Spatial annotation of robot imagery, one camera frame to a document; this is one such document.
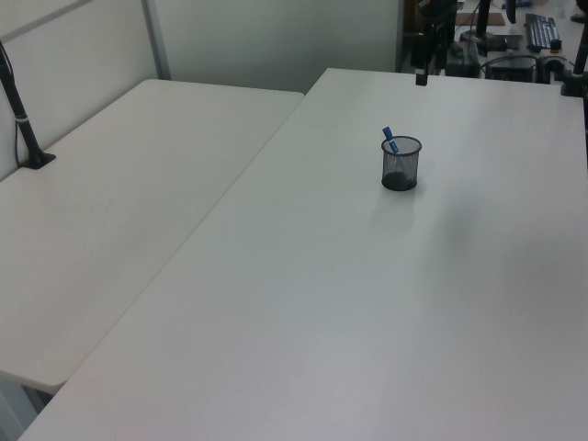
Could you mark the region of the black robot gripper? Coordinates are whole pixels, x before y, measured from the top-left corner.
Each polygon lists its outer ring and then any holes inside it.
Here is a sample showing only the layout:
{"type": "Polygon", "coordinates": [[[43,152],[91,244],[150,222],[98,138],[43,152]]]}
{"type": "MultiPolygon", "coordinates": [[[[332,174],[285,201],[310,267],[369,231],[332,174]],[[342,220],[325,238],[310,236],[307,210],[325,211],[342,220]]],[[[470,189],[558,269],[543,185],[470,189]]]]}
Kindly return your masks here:
{"type": "MultiPolygon", "coordinates": [[[[456,0],[423,0],[416,2],[415,15],[425,33],[432,32],[432,67],[440,74],[447,66],[447,54],[454,41],[455,19],[458,11],[456,0]]],[[[428,53],[427,37],[419,33],[413,37],[411,66],[415,70],[415,83],[427,86],[428,53]]]]}

